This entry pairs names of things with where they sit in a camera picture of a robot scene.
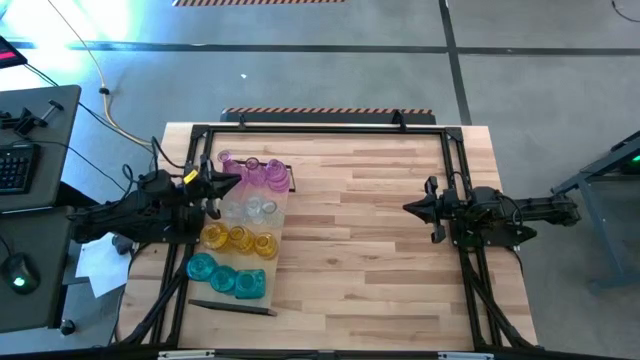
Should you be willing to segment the neighbouring dark table frame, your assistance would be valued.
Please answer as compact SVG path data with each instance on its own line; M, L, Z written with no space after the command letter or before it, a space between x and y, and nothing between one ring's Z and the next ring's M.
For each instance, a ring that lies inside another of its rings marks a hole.
M604 217L592 186L597 182L625 181L640 181L640 130L616 143L608 153L551 188L553 194L561 195L573 190L579 191L596 237L604 249L611 275L592 280L589 283L592 292L640 284L640 267L631 264L631 260L625 255L623 243L609 235L610 223Z

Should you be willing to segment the black keyboard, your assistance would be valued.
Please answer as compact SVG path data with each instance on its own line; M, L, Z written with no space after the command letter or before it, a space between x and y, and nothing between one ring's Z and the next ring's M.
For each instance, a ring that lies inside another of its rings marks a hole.
M0 146L0 195L20 195L30 191L40 149L37 144Z

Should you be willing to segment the light wooden board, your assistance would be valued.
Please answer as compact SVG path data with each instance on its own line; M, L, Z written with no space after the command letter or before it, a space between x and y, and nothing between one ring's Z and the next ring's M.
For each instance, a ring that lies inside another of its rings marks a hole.
M261 162L259 161L265 168L266 165L270 161ZM279 193L272 191L265 183L262 187L256 187L248 182L245 186L243 186L243 192L240 196L235 198L228 198L223 200L235 200L238 201L244 209L245 201L252 196L260 196L263 198L263 203L266 201L275 201L279 208L285 215L285 210L287 207L288 196L292 190L295 189L295 184L293 182L293 176L291 175L290 167L287 167L290 176L290 188L288 192ZM231 244L231 247L228 251L225 252L216 252L206 248L203 244L196 249L196 253L208 253L210 254L217 262L218 266L227 265L232 267L237 272L239 270L252 270L252 269L262 269L266 273L266 293L263 298L260 299L238 299L233 294L223 294L216 292L208 282L196 282L192 281L191 283L191 294L189 296L189 303L194 306L199 306L207 309L215 309L215 310L225 310L225 311L235 311L235 312L244 312L244 313L253 313L253 314L261 314L261 315L271 315L275 314L275 311L271 308L272 306L272 298L275 288L275 277L276 270L278 267L278 261L280 256L280 251L283 248L283 228L284 223L281 227L275 228L267 225L265 220L262 224L253 224L251 223L245 216L244 210L244 218L238 221L230 221L226 219L218 219L218 220L208 220L205 222L205 225L213 223L213 222L221 222L224 223L228 229L230 230L234 226L243 225L249 228L255 235L263 232L268 232L273 234L278 241L278 253L277 255L269 260L265 260L259 257L254 252L251 254L242 254L234 249Z

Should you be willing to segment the clear ribbed square bottle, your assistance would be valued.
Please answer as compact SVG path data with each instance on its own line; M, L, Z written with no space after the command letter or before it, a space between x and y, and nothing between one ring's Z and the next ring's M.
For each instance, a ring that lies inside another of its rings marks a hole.
M262 224L265 219L263 198L260 196L249 197L245 201L244 210L246 218L253 224Z

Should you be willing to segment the tiny clear glass vase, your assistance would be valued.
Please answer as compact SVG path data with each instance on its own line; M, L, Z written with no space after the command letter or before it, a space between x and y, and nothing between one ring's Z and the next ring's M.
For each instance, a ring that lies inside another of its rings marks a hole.
M262 204L265 223L271 227L281 227L284 223L284 213L275 201L266 201Z

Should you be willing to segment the tall teal diamond-pattern vase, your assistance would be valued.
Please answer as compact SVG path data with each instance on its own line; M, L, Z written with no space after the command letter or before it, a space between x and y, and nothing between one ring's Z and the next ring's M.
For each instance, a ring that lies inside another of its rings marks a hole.
M266 273L262 269L239 270L234 295L238 299L260 299L266 293Z

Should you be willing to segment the yellow hobnail vase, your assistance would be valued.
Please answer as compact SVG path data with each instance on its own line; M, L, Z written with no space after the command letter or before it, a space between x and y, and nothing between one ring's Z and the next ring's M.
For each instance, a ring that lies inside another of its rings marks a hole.
M216 252L228 251L231 247L229 229L221 222L213 222L203 227L200 242L208 249Z

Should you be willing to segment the black desk clamp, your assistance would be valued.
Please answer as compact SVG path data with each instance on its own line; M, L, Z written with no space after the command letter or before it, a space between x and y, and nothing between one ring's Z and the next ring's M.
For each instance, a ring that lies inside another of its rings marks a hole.
M46 128L49 125L47 119L54 112L64 110L64 107L54 100L50 100L49 105L49 109L40 117L34 115L26 107L22 108L22 112L18 117L14 117L9 112L0 110L0 129L10 129L15 134L26 137L36 127Z

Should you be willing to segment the black computer mouse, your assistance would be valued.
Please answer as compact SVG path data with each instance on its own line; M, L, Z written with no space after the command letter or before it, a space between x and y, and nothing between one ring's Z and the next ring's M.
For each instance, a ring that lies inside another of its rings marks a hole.
M40 285L40 275L31 257L18 252L9 255L0 264L0 277L19 295L34 292Z

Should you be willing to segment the small clear square vase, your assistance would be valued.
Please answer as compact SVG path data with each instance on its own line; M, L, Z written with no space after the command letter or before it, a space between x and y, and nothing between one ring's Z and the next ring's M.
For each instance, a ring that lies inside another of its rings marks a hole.
M244 218L243 206L235 200L222 200L220 202L221 218L238 221Z

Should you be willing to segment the large yellow ribbed vase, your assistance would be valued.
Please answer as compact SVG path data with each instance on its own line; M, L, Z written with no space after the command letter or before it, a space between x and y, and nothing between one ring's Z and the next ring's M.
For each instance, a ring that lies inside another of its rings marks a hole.
M236 251L242 254L251 254L255 248L254 233L243 225L232 227L228 232L228 238Z

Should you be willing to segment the small yellow ribbed vase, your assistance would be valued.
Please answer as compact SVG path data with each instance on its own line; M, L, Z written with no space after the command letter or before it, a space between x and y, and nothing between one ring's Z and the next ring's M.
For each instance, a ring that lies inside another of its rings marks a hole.
M278 253L278 241L271 233L259 233L254 240L254 249L259 257L269 260L274 258Z

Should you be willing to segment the white paper sheets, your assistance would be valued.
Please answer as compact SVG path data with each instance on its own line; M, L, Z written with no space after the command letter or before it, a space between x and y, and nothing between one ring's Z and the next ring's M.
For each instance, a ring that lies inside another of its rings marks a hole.
M126 284L131 252L120 254L113 244L116 237L107 233L102 238L83 244L76 266L76 278L87 277L95 298Z

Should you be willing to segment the pink wavy-ribbed bulb vase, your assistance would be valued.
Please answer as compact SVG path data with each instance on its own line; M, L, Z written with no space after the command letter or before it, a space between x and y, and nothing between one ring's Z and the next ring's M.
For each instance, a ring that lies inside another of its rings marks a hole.
M256 157L250 157L245 162L248 182L256 187L262 187L266 183L266 171Z

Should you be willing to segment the grey side desk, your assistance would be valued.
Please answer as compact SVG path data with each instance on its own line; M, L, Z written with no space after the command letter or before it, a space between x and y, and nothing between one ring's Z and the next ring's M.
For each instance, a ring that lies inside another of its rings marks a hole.
M22 257L30 272L26 284L38 279L30 293L17 292L0 270L0 333L53 328L62 319L71 208L63 200L68 185L61 177L80 95L78 85L0 92L0 111L19 116L26 109L47 122L26 138L0 130L0 148L39 147L30 189L22 194L0 190L0 266L12 256Z

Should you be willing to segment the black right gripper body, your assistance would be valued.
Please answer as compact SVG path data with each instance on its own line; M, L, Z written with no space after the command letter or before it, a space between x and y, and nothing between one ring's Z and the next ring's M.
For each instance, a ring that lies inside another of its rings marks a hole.
M431 234L432 243L441 243L446 238L445 227L441 224L442 220L452 220L454 208L458 204L458 194L455 189L444 189L441 195L436 194L438 181L435 176L429 176L425 182L425 190L427 201L425 222L433 226Z

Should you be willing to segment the device with red screen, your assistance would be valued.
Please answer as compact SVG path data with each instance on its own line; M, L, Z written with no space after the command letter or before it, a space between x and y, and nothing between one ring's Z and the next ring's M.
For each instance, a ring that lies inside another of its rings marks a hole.
M27 65L28 60L4 37L0 36L0 69Z

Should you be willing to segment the teal embossed medallion vase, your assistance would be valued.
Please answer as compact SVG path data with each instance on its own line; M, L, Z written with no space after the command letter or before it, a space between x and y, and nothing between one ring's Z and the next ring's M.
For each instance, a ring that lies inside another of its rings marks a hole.
M194 254L186 264L186 273L190 280L208 282L218 267L216 260L208 253Z

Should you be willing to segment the teal faceted shouldered vase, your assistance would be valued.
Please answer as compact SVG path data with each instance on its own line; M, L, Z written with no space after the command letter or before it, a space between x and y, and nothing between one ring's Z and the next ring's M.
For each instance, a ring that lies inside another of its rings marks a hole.
M227 265L217 266L210 277L210 286L219 293L233 294L236 287L237 271Z

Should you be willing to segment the pink ribbed flared-neck vase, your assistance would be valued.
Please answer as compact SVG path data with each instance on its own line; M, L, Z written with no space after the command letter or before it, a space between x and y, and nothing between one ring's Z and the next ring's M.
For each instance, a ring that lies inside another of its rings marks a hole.
M241 176L241 180L238 183L239 186L245 186L247 183L246 168L232 158L231 153L228 150L222 150L218 153L217 159L223 166L224 173L236 174Z

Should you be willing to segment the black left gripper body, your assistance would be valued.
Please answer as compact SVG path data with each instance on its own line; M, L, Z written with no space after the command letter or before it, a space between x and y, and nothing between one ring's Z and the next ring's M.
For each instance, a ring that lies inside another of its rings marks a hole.
M198 176L189 184L183 182L183 177L191 170L197 170ZM215 196L215 190L212 186L212 172L217 171L214 163L209 155L201 155L199 164L187 162L183 168L182 182L186 193L199 205L204 205L206 214L214 220L221 218L221 212L218 208L218 198Z

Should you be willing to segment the pink ribbed bottle vase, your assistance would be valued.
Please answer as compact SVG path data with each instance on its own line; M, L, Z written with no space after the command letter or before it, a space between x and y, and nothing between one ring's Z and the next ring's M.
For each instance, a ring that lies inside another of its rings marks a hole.
M277 159L271 159L266 165L266 183L274 192L288 192L290 176L286 165Z

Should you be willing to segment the black mat with hazard stripe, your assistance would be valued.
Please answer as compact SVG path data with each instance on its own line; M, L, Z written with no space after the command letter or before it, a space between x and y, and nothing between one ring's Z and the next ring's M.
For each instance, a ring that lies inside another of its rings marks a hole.
M435 125L436 117L424 108L232 107L222 111L220 121Z

